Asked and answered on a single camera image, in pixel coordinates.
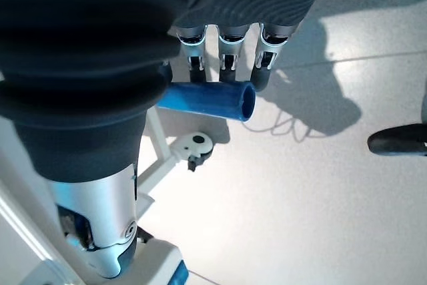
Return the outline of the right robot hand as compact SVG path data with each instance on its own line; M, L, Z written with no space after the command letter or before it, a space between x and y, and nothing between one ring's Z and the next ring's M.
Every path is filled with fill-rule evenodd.
M148 109L248 120L314 1L1 0L1 115L101 277L151 240L135 212Z

